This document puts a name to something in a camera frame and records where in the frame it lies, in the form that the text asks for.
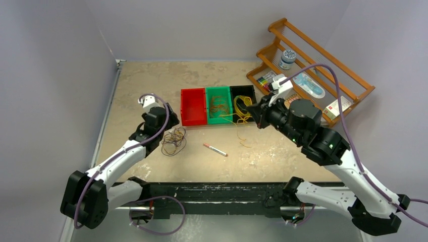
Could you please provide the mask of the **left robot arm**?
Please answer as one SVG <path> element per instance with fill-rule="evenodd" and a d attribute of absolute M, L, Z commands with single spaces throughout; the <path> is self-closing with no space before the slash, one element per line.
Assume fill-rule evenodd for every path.
<path fill-rule="evenodd" d="M 110 209 L 128 202 L 145 206 L 150 201 L 143 181 L 130 178 L 114 188 L 114 183 L 134 164 L 147 158 L 161 143 L 164 132 L 179 124 L 168 103 L 146 107 L 144 121 L 125 144 L 107 160 L 86 172 L 75 171 L 67 181 L 60 212 L 74 220 L 74 227 L 94 229 Z"/>

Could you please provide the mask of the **red plastic bin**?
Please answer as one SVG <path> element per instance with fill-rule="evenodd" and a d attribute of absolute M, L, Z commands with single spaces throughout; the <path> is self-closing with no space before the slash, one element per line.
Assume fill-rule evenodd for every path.
<path fill-rule="evenodd" d="M 204 88 L 181 89 L 181 123 L 183 126 L 207 125 Z"/>

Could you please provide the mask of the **black plastic bin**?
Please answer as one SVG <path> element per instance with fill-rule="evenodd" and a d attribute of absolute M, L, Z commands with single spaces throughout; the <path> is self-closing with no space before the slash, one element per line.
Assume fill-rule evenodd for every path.
<path fill-rule="evenodd" d="M 255 96 L 255 89 L 253 85 L 239 85 L 239 86 L 230 86 L 231 100 L 232 100 L 232 110 L 235 113 L 233 115 L 233 122 L 237 122 L 240 116 L 238 114 L 247 114 L 245 110 L 246 106 L 250 104 L 245 104 L 244 101 L 240 98 L 237 98 L 235 102 L 235 98 L 237 96 L 245 96 L 251 99 L 252 104 L 257 103 Z"/>

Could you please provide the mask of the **green plastic bin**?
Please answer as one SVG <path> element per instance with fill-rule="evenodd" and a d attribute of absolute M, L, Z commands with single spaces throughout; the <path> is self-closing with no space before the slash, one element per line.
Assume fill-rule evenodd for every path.
<path fill-rule="evenodd" d="M 230 88 L 206 87 L 206 114 L 209 125 L 231 124 L 233 122 Z"/>

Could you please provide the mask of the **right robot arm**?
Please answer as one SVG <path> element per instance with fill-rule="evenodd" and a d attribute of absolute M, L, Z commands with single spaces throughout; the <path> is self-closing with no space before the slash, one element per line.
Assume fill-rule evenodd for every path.
<path fill-rule="evenodd" d="M 267 95 L 247 107 L 258 128 L 274 127 L 306 158 L 333 173 L 348 188 L 334 191 L 293 177 L 283 189 L 285 202 L 330 209 L 373 236 L 396 233 L 401 225 L 397 213 L 408 208 L 409 197 L 388 190 L 363 165 L 358 165 L 349 143 L 338 132 L 320 124 L 322 112 L 311 101 L 297 99 L 289 107 L 283 99 L 275 104 L 269 101 Z"/>

